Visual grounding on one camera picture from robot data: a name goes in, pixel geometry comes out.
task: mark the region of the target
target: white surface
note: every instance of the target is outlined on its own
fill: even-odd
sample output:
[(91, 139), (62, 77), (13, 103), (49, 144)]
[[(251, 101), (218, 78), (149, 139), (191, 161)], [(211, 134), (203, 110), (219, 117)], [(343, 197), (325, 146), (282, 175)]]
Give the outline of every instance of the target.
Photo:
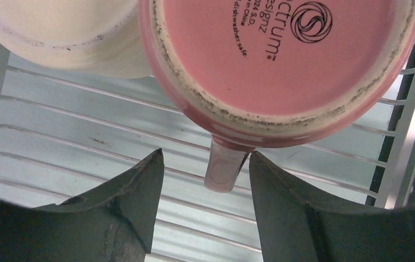
[[(100, 90), (173, 106), (152, 78), (121, 80), (59, 72), (33, 65), (15, 55), (11, 56), (9, 64), (73, 80)], [(395, 98), (396, 93), (397, 89), (393, 87), (386, 94), (386, 97)], [(26, 74), (7, 72), (3, 94), (52, 105), (101, 120), (140, 128), (205, 147), (210, 145), (209, 134), (183, 115), (149, 108), (68, 85), (57, 84)], [(392, 106), (377, 104), (357, 123), (386, 129), (391, 112)], [(205, 172), (209, 156), (208, 152), (204, 150), (149, 138), (14, 101), (1, 101), (0, 124), (16, 125), (139, 159), (161, 147), (163, 148), (166, 166), (200, 176), (203, 176)], [(314, 144), (377, 159), (383, 138), (381, 135), (349, 127)], [(375, 168), (370, 163), (304, 146), (278, 150), (263, 149), (261, 151), (271, 160), (286, 168), (349, 183), (365, 189), (368, 189), (371, 184)], [(13, 153), (103, 178), (116, 176), (134, 165), (133, 162), (110, 156), (104, 157), (103, 155), (10, 129), (0, 129), (0, 152)], [(246, 168), (240, 174), (237, 184), (250, 188), (247, 166), (248, 162), (246, 162)], [(38, 166), (3, 155), (0, 155), (0, 178), (66, 195), (77, 195), (98, 185), (97, 181), (72, 176), (45, 166)], [(313, 180), (307, 181), (346, 199), (359, 203), (365, 202), (366, 195), (362, 193)], [(172, 172), (166, 172), (162, 193), (177, 199), (254, 218), (250, 194), (241, 193), (237, 190), (230, 194), (214, 193), (205, 189), (202, 181), (195, 181)], [(3, 184), (0, 184), (0, 198), (26, 206), (60, 203), (64, 200)], [(212, 215), (163, 200), (160, 202), (157, 218), (223, 236), (253, 247), (260, 247), (257, 228), (254, 224)], [(182, 233), (160, 224), (157, 224), (155, 228), (153, 251), (186, 261), (262, 261), (260, 253), (208, 240), (193, 234)]]

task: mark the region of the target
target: cream-colored mug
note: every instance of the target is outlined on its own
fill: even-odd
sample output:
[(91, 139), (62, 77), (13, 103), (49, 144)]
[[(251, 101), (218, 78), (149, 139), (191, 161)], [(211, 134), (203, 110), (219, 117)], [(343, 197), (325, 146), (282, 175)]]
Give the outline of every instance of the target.
[(0, 43), (45, 67), (118, 78), (151, 75), (137, 0), (0, 0)]

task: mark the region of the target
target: pink handle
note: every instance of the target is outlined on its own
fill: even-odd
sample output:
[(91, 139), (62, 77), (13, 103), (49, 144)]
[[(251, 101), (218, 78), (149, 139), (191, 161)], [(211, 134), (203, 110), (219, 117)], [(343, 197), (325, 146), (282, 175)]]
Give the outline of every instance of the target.
[(228, 193), (253, 147), (239, 146), (213, 138), (204, 186), (212, 191)]

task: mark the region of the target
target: dish rack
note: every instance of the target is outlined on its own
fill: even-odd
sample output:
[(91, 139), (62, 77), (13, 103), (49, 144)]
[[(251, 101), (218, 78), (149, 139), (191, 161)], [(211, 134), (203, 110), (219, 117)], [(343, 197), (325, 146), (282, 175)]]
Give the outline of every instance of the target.
[[(157, 148), (165, 178), (146, 261), (262, 261), (248, 162), (231, 193), (203, 187), (210, 135), (152, 77), (60, 72), (0, 45), (0, 198), (61, 203)], [(402, 206), (415, 173), (415, 48), (386, 95), (326, 139), (260, 149), (290, 173), (340, 197)]]

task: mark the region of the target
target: black logo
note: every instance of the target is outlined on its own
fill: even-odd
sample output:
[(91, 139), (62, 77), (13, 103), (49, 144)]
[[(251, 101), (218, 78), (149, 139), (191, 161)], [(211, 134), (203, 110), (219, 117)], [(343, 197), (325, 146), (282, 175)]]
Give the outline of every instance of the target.
[(323, 40), (331, 32), (333, 16), (327, 6), (307, 2), (296, 9), (291, 19), (292, 34), (308, 44)]

